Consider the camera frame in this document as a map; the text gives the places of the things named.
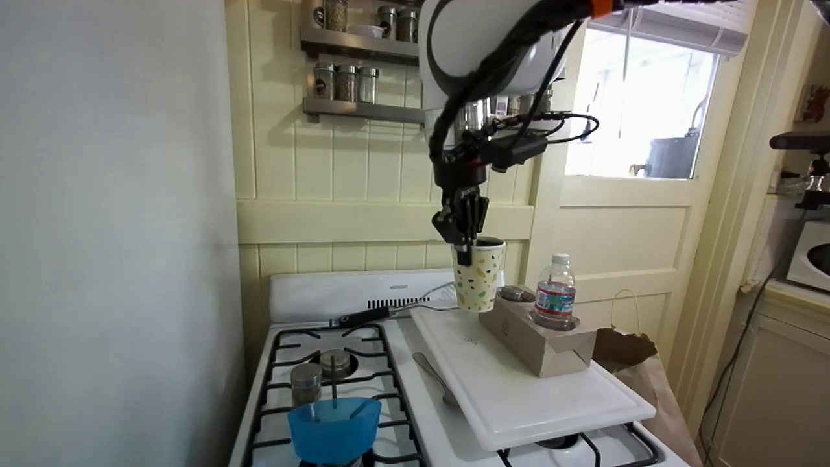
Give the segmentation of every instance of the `burner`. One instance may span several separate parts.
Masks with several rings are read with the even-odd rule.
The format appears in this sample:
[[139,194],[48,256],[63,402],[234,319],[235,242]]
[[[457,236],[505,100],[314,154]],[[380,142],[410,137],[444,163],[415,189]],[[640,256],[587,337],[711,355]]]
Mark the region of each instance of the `burner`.
[[377,467],[377,458],[369,448],[360,460],[344,461],[344,465],[332,465],[332,467]]
[[574,443],[578,443],[578,437],[562,437],[562,439],[539,441],[541,448],[570,448]]
[[321,365],[323,381],[343,381],[357,372],[357,359],[343,347],[314,354],[310,360]]

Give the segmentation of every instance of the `wooden block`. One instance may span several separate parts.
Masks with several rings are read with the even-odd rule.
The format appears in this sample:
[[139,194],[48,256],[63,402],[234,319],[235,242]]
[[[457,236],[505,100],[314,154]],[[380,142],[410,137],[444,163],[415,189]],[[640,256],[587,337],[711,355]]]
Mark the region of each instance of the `wooden block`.
[[545,329],[532,321],[532,307],[498,295],[492,311],[479,314],[479,321],[539,378],[589,369],[596,329],[583,325],[570,332]]

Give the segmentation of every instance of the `door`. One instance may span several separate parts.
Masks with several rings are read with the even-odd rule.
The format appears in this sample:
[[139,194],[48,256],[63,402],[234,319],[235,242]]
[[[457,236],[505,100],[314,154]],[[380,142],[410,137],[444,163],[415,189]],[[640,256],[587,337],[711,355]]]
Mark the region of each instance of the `door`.
[[539,180],[548,173],[548,188],[539,188],[537,211],[550,215],[537,215],[526,277],[550,251],[570,251],[578,317],[645,332],[664,360],[672,355],[740,68],[740,57],[589,28],[569,64],[578,79],[559,100],[596,115],[601,128],[589,142],[553,148],[569,160],[541,160]]

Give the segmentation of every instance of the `white cabinet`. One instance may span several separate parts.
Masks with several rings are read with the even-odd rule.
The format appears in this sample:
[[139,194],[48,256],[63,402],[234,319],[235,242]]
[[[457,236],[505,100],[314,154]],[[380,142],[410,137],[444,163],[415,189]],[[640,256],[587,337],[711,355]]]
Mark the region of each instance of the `white cabinet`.
[[830,465],[830,295],[770,284],[714,447],[728,467]]

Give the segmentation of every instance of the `white cutting board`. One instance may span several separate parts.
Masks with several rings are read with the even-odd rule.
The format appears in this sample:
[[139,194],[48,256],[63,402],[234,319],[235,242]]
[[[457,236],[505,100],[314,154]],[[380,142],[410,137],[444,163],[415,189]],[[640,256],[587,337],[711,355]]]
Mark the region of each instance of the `white cutting board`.
[[486,448],[653,417],[645,400],[596,364],[537,378],[473,314],[418,308],[413,319]]

